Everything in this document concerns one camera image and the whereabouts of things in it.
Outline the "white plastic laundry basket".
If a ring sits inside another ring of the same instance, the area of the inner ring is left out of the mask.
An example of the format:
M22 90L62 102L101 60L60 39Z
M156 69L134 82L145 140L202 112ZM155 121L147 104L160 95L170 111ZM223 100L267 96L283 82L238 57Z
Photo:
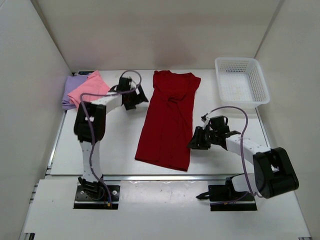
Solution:
M220 100L228 106L255 109L270 102L260 63L249 57L218 57L214 61Z

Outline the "pink t shirt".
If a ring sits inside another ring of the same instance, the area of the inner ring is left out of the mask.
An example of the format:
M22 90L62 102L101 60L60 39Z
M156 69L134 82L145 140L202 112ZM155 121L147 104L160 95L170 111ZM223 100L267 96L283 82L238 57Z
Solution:
M95 70L92 74L88 75L83 84L70 92L68 96L74 102L76 108L78 108L81 103L81 94L87 93L104 96L110 89L111 87L104 82L100 72Z

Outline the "red t shirt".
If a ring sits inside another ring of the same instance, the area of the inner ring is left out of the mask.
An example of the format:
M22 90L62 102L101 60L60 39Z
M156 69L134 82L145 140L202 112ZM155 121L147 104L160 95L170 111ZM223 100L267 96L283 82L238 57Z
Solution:
M195 94L201 78L169 70L153 74L153 94L137 145L135 160L186 172L193 137Z

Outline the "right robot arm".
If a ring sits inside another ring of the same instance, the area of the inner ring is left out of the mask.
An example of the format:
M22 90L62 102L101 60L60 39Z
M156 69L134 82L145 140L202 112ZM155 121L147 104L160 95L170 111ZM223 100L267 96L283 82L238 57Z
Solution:
M230 200L243 194L269 199L299 188L299 180L287 151L282 147L269 148L244 138L241 132L231 131L228 118L221 115L202 117L203 126L196 127L187 147L208 150L212 145L222 147L241 157L242 164L250 163L253 173L244 170L225 180L224 193Z

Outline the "purple t shirt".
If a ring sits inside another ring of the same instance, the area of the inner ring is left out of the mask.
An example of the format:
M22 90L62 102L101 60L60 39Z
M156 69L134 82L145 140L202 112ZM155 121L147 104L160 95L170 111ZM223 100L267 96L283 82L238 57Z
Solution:
M75 103L70 99L68 94L78 88L81 84L83 84L88 78L88 75L76 75L76 76L68 76L66 78L64 93L62 97L62 109L63 110L71 110L76 107Z

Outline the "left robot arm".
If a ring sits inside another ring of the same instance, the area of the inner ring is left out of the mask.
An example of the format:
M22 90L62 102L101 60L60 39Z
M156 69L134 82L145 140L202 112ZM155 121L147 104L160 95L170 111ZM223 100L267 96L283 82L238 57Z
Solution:
M80 143L83 157L83 174L79 183L87 189L93 200L100 200L105 194L104 177L100 164L100 142L106 131L107 114L121 106L126 110L147 103L141 86L142 78L135 82L130 77L120 76L118 84L106 94L82 93L73 127Z

